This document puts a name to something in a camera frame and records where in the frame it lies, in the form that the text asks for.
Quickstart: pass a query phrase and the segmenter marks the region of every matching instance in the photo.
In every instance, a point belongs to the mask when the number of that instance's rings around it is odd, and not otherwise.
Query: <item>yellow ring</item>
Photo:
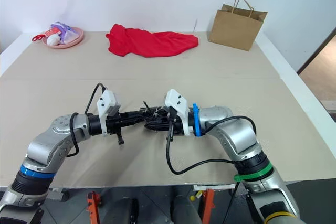
[[[292,216],[292,217],[296,218],[296,216],[291,214],[290,212],[284,212],[284,211],[283,212],[274,212],[273,214],[270,214],[269,216],[267,216],[267,218],[264,221],[264,224],[267,224],[274,217],[283,216],[283,215]]]

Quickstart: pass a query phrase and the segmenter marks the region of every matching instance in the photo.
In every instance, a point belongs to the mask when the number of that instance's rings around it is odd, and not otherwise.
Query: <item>pink plate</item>
[[[82,29],[80,29],[78,27],[72,27],[72,28],[79,34],[79,37],[77,39],[75,39],[73,42],[70,42],[70,43],[67,43],[67,44],[59,44],[57,46],[49,46],[49,45],[47,45],[47,38],[43,38],[42,41],[47,47],[51,47],[51,48],[55,48],[55,49],[64,49],[64,48],[72,47],[72,46],[80,43],[84,38],[84,31]]]

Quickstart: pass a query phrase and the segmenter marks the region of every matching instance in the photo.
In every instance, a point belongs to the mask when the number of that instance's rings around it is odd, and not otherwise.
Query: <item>white wall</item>
[[[269,11],[265,33],[296,70],[336,26],[335,0],[248,1]],[[114,23],[151,31],[192,31],[196,24],[195,31],[205,31],[223,2],[233,0],[1,0],[0,45],[57,20],[93,31]]]

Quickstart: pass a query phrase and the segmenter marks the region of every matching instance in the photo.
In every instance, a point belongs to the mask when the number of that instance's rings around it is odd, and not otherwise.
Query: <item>brown paper bag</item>
[[[217,11],[209,35],[210,42],[250,50],[267,12],[254,11],[254,8],[244,1],[249,10],[237,8],[239,0],[235,0],[233,6],[223,5],[222,10]]]

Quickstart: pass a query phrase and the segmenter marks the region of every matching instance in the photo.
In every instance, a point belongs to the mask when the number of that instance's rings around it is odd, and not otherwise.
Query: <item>blue ring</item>
[[[36,172],[34,170],[29,170],[26,167],[24,167],[23,165],[21,165],[20,171],[23,174],[26,174],[30,177],[35,177],[35,178],[53,178],[56,174],[56,173],[39,173],[39,172]]]
[[[201,136],[201,128],[200,128],[200,117],[199,117],[199,109],[197,107],[197,104],[193,104],[193,109],[194,109],[194,119],[195,119],[195,131],[196,131],[196,136]]]

